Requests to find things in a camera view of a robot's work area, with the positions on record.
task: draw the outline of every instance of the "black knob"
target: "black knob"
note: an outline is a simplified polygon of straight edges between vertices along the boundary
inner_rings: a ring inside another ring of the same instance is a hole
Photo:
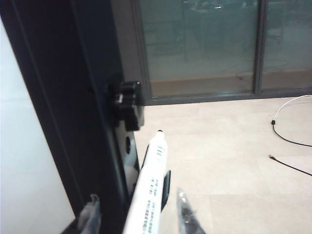
[[[115,92],[116,115],[124,120],[127,131],[139,130],[144,124],[144,103],[140,82],[122,82]]]

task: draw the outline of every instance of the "beige tile floor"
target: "beige tile floor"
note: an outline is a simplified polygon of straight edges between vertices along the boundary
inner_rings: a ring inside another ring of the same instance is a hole
[[[149,106],[136,132],[140,163],[158,129],[169,145],[171,194],[162,212],[162,234],[177,234],[176,188],[182,188],[207,234],[311,234],[312,148],[272,132],[271,119],[290,98]],[[312,143],[312,97],[279,113],[283,136]]]

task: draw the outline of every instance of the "white wall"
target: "white wall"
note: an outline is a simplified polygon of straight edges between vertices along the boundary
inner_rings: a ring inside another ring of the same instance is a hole
[[[73,219],[1,21],[1,233],[57,234]]]

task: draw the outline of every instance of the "sliding glass door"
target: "sliding glass door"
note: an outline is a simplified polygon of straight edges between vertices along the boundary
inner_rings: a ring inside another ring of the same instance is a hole
[[[140,0],[153,97],[252,91],[257,0]]]
[[[269,0],[263,91],[312,87],[312,1]]]
[[[112,1],[126,80],[147,105],[312,93],[312,3]]]

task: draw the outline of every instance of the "white marker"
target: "white marker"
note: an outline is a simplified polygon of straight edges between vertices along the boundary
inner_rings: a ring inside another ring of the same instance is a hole
[[[167,161],[167,142],[159,130],[149,143],[123,234],[157,234]]]

